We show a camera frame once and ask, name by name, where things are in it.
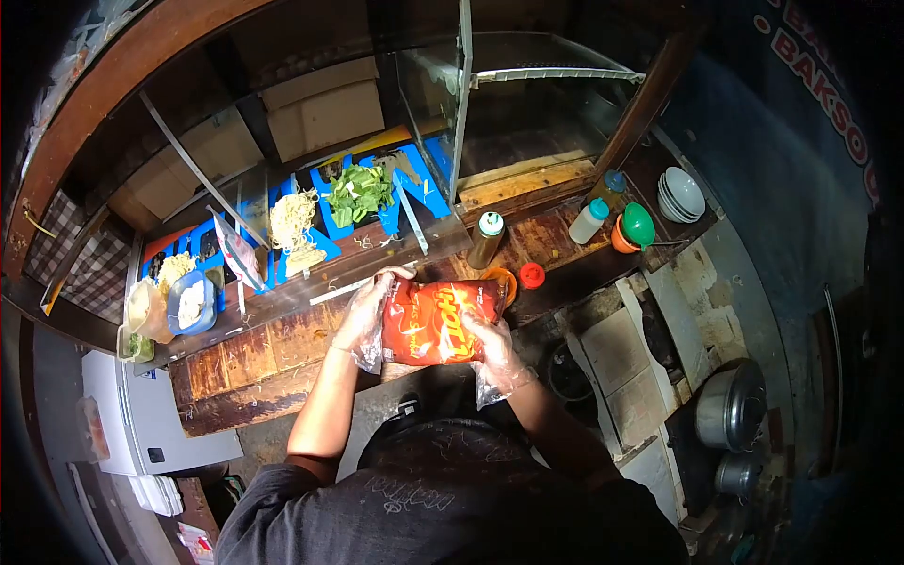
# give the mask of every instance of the red snack bag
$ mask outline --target red snack bag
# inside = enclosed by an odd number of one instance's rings
[[[483,346],[461,324],[461,314],[495,323],[505,304],[495,280],[421,285],[396,277],[383,308],[383,360],[406,365],[482,361]]]

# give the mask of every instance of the orange container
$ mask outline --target orange container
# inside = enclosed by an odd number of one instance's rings
[[[501,287],[505,283],[508,283],[508,294],[505,295],[505,307],[509,307],[514,302],[514,296],[518,292],[518,280],[512,274],[512,271],[507,268],[502,267],[493,267],[490,268],[480,276],[482,280],[496,280],[499,281],[499,286]]]
[[[640,246],[635,245],[621,232],[621,217],[622,214],[619,214],[616,218],[616,225],[612,228],[612,247],[616,248],[619,253],[637,253]]]

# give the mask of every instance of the checkered cloth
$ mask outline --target checkered cloth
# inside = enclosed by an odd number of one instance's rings
[[[57,191],[41,225],[56,239],[38,231],[28,249],[25,273],[42,285],[50,284],[53,271],[72,249],[76,236],[88,220],[85,211],[62,191]],[[122,324],[126,274],[131,246],[101,229],[85,248],[60,291],[60,296],[113,324]]]

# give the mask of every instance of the cardboard box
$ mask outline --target cardboard box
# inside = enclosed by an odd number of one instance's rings
[[[268,113],[283,163],[321,147],[383,130],[376,80],[361,80]]]
[[[267,112],[283,108],[310,98],[328,90],[337,89],[347,84],[362,80],[378,79],[377,62],[373,57],[364,57],[354,61],[342,62],[332,67],[308,72],[300,77],[287,80],[281,84],[264,90],[259,95],[264,100]]]
[[[204,120],[179,141],[211,182],[264,158],[235,107]],[[146,213],[126,210],[130,202],[137,201],[162,220],[192,198],[200,185],[175,147],[166,146],[116,192],[116,206],[121,212],[114,212],[133,228],[144,231],[149,223]]]

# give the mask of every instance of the cooking pot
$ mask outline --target cooking pot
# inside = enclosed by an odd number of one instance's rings
[[[704,445],[733,453],[750,450],[766,416],[766,384],[759,365],[743,359],[703,384],[695,427]]]
[[[747,498],[759,482],[762,472],[763,464],[758,454],[726,453],[716,469],[716,491]]]

